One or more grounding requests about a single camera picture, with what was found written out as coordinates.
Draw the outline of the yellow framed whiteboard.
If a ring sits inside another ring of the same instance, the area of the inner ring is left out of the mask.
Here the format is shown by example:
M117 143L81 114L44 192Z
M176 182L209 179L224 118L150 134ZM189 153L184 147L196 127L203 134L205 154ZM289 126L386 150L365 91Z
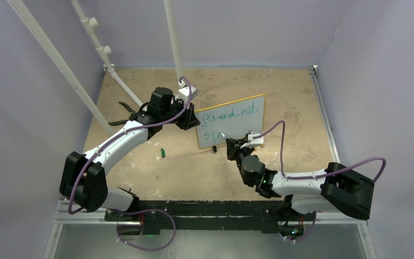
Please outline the yellow framed whiteboard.
M200 125L195 127L199 149L225 144L227 138L242 139L249 131L263 132L266 96L256 96L204 108L195 112Z

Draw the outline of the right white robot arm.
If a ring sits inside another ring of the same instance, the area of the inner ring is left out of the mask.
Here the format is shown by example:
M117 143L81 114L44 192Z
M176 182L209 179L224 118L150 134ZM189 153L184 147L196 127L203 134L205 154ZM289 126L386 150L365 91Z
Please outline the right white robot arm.
M253 154L245 140L226 139L226 156L235 161L243 183L262 197L284 197L282 215L293 220L300 214L338 210L358 220L370 218L374 180L337 162L305 173L270 170Z

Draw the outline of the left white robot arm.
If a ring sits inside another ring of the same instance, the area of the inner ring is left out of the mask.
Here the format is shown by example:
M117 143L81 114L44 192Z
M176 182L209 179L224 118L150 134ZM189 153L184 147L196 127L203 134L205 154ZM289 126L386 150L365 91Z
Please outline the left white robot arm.
M66 158L59 192L72 205L94 212L99 208L118 210L120 216L131 221L139 215L139 198L129 190L107 186L106 175L128 153L145 143L165 124L175 124L188 130L200 124L194 115L193 98L198 91L184 86L174 95L172 90L157 87L150 101L124 120L123 128L105 142L85 152L72 152Z

